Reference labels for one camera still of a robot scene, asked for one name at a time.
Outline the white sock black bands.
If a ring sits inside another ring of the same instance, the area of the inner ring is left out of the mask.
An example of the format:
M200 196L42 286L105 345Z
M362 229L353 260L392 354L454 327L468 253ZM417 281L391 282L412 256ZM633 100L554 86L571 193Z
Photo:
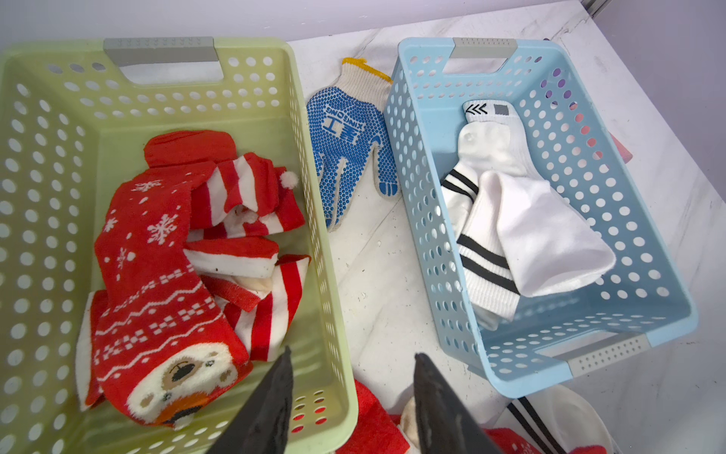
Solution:
M441 181L444 203L455 234L460 234L478 196L483 173L495 170L514 177L538 179L518 119L473 121L459 133L459 162Z

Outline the white grey sport sock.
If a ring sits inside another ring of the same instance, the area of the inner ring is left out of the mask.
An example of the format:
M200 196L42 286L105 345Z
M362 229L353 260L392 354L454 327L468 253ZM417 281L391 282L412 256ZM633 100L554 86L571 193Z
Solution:
M516 109L504 100L469 100L462 109L468 123L496 122L512 129L524 128Z

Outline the red bear snowflake sock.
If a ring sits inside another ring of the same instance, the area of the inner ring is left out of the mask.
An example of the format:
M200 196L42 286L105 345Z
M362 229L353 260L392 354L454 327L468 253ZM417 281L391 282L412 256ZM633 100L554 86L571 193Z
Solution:
M151 168L115 191L95 243L104 287L88 296L76 346L83 410L107 401L141 425L181 429L251 372L183 251L192 191L214 170Z

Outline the white sock red trim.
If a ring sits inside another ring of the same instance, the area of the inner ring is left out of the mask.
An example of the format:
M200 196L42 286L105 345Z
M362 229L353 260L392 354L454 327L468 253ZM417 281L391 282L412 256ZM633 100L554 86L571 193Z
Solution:
M523 298L584 288L616 255L544 180L487 171L457 235L467 293L479 324L495 331Z

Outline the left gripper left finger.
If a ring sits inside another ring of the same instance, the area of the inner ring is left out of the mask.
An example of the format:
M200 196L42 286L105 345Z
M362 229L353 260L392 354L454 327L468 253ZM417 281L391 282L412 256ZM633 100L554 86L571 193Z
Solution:
M284 453L289 442L294 375L286 347L207 454Z

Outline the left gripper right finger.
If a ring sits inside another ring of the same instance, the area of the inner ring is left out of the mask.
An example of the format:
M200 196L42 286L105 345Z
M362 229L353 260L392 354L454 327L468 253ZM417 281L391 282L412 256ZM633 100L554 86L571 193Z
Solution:
M415 355L414 399L422 453L502 452L424 353Z

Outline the white sock black stripes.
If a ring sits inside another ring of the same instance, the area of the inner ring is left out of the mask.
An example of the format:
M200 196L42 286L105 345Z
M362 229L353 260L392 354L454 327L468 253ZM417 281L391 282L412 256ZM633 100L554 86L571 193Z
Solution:
M618 453L595 409L561 385L510 401L484 431L504 453Z

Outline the red white striped santa sock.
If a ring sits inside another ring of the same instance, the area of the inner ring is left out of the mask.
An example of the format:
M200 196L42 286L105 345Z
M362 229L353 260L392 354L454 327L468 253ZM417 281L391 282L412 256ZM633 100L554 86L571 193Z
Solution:
M192 191L187 240L270 236L304 226L294 196L298 183L294 172L251 152L219 164Z

